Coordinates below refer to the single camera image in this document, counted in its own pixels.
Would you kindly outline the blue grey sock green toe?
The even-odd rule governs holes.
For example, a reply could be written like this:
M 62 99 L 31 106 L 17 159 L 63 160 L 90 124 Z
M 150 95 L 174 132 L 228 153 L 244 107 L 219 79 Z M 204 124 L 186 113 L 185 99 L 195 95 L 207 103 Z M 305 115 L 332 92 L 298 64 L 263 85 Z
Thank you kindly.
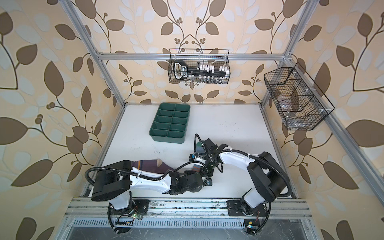
M 205 164 L 206 160 L 207 160 L 207 155 L 205 153 L 204 148 L 202 147 L 202 143 L 198 140 L 195 140 L 194 145 L 195 145 L 194 146 L 194 154 L 199 155 L 200 158 L 204 159 L 205 161 L 201 162 L 201 163 Z M 193 169 L 197 172 L 200 172 L 202 175 L 206 175 L 208 172 L 204 166 L 202 166 L 201 164 L 197 164 L 197 163 L 193 164 Z

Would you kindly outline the purple sock beige toe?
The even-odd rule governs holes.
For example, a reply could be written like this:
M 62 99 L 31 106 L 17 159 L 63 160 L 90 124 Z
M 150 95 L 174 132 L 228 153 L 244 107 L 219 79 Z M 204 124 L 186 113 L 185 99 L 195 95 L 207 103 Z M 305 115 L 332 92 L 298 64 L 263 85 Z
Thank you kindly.
M 140 160 L 132 162 L 132 167 L 149 173 L 165 174 L 167 171 L 174 169 L 165 164 L 161 159 L 156 160 Z

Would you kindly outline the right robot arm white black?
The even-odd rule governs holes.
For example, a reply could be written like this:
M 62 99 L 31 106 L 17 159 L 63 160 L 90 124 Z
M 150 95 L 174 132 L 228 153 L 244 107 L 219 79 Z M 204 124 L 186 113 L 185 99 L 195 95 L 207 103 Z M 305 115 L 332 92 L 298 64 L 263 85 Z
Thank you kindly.
M 259 155 L 231 149 L 228 145 L 214 144 L 211 139 L 195 141 L 194 159 L 203 162 L 203 176 L 211 178 L 214 169 L 224 172 L 223 165 L 232 165 L 249 174 L 253 187 L 248 190 L 232 209 L 243 216 L 267 212 L 264 204 L 277 198 L 290 197 L 292 186 L 287 173 L 268 152 Z

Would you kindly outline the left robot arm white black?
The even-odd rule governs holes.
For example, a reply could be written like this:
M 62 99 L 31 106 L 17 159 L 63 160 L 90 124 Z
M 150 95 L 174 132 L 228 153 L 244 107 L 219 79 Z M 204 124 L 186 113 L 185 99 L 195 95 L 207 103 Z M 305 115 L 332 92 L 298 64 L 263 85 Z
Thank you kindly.
M 186 192 L 199 192 L 210 178 L 207 166 L 199 161 L 187 162 L 164 174 L 150 173 L 123 160 L 104 167 L 93 167 L 85 172 L 85 178 L 93 186 L 91 200 L 108 202 L 114 210 L 134 208 L 131 189 L 155 191 L 177 196 Z

